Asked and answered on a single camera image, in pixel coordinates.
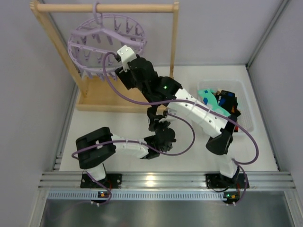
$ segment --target translucent plastic container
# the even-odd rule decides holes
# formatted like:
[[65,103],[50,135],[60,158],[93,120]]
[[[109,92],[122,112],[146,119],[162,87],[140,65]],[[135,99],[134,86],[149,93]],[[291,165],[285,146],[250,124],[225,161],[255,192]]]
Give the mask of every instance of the translucent plastic container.
[[[226,90],[235,93],[238,101],[238,110],[240,110],[241,115],[238,117],[238,123],[244,127],[248,132],[253,132],[254,124],[252,120],[252,113],[250,110],[249,99],[244,89],[244,85],[241,81],[234,79],[206,79],[201,81],[197,89],[213,89],[217,90]],[[233,135],[242,135],[243,132],[239,129],[238,132],[235,132]]]

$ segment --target teal toy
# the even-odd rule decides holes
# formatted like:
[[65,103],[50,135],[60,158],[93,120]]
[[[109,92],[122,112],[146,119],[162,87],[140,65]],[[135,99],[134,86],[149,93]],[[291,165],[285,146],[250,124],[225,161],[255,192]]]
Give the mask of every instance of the teal toy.
[[224,115],[226,117],[230,116],[231,114],[227,110],[218,105],[217,99],[213,93],[216,93],[213,89],[198,90],[198,95],[202,98],[202,101],[205,105],[207,105],[210,109],[218,114]]

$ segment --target black mounting bracket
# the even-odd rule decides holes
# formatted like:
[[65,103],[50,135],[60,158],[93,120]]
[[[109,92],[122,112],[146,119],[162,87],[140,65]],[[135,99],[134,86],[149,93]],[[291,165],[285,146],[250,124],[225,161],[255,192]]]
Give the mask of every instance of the black mounting bracket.
[[[122,174],[107,174],[106,179],[99,181],[109,189],[118,189],[122,183]],[[102,188],[93,182],[87,174],[83,174],[81,178],[80,188]]]
[[221,174],[206,174],[206,185],[209,189],[224,189],[224,188],[237,188],[237,183],[240,188],[245,187],[245,176],[244,174],[238,174],[237,179],[233,183],[228,183],[225,180],[222,180]]

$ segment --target wooden stand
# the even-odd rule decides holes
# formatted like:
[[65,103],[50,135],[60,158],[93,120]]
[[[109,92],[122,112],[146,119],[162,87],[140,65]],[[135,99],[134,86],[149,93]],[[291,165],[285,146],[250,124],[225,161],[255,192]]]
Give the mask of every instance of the wooden stand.
[[[32,0],[30,8],[56,47],[63,63],[79,88],[80,93],[76,104],[78,110],[146,113],[148,106],[136,105],[120,98],[106,82],[102,82],[99,78],[88,79],[85,77],[81,79],[78,69],[67,53],[66,46],[60,40],[60,36],[49,19],[48,13],[92,12],[92,4],[43,4],[39,3],[38,0]],[[178,32],[178,2],[174,4],[98,4],[96,11],[98,13],[172,13],[173,28],[169,76],[173,78]],[[113,84],[128,98],[147,102],[138,89],[128,91],[120,81],[113,81]]]
[[[140,102],[147,102],[138,89],[127,90],[124,84],[118,80],[111,79],[115,88],[124,96]],[[82,111],[107,111],[107,112],[124,112],[124,113],[146,113],[148,105],[137,105],[130,103],[119,97],[108,85],[108,83],[94,76],[93,79],[84,78],[87,83],[88,92],[86,97],[79,94],[76,107]],[[165,110],[164,106],[158,108],[159,111]]]

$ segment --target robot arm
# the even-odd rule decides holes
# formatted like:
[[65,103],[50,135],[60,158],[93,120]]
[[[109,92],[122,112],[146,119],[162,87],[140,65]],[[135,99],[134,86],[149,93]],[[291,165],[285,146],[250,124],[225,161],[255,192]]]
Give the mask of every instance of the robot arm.
[[172,143],[176,142],[175,132],[170,128],[156,131],[154,136],[136,140],[137,143],[129,143],[125,138],[112,134],[108,127],[103,127],[78,138],[76,140],[76,146],[77,150],[81,150],[97,143],[109,141],[123,142],[109,143],[78,154],[80,168],[89,172],[97,181],[106,178],[103,162],[113,154],[131,155],[141,159],[152,159],[158,157],[160,154],[146,146],[142,146],[142,143],[162,152],[167,152],[172,149]]
[[[195,104],[200,104],[209,109],[205,104],[190,95],[185,88],[170,77],[158,76],[154,71],[152,63],[138,55],[135,55],[130,47],[123,46],[117,51],[118,61],[122,62],[122,67],[115,73],[123,82],[127,89],[138,88],[148,102],[158,102],[164,100],[188,100]],[[204,132],[210,136],[206,148],[216,155],[220,173],[228,178],[233,178],[239,172],[238,167],[228,155],[228,147],[232,142],[232,133],[235,126],[225,119],[210,114],[193,104],[184,102],[171,102],[164,104],[168,109],[183,113],[192,121],[202,127]],[[156,115],[158,105],[152,105],[148,109],[149,129],[157,128],[163,122],[163,115]]]
[[[122,67],[115,73],[127,89],[137,88],[141,91],[151,107],[148,108],[149,130],[154,131],[155,135],[138,140],[138,144],[130,143],[112,143],[100,148],[93,148],[87,152],[79,153],[79,163],[81,169],[86,169],[97,181],[106,177],[103,162],[113,154],[127,154],[137,158],[151,159],[160,154],[141,146],[141,143],[147,143],[149,146],[167,152],[172,148],[175,142],[175,132],[168,128],[169,122],[166,121],[165,112],[163,115],[157,115],[159,105],[153,105],[154,102],[165,100],[189,100],[195,104],[208,107],[190,95],[181,84],[170,77],[158,76],[154,71],[152,63],[145,58],[136,55],[134,51],[127,46],[123,46],[117,51],[116,59],[122,62]],[[228,147],[232,142],[232,133],[235,126],[225,119],[210,114],[193,104],[184,102],[171,102],[164,104],[168,111],[183,113],[188,118],[201,126],[206,134],[210,136],[206,148],[215,154],[217,163],[222,175],[223,181],[234,183],[239,173],[239,168],[232,161],[228,154]],[[76,140],[77,149],[87,148],[95,145],[97,142],[114,140],[125,140],[119,136],[111,134],[109,128],[104,127],[91,132]]]

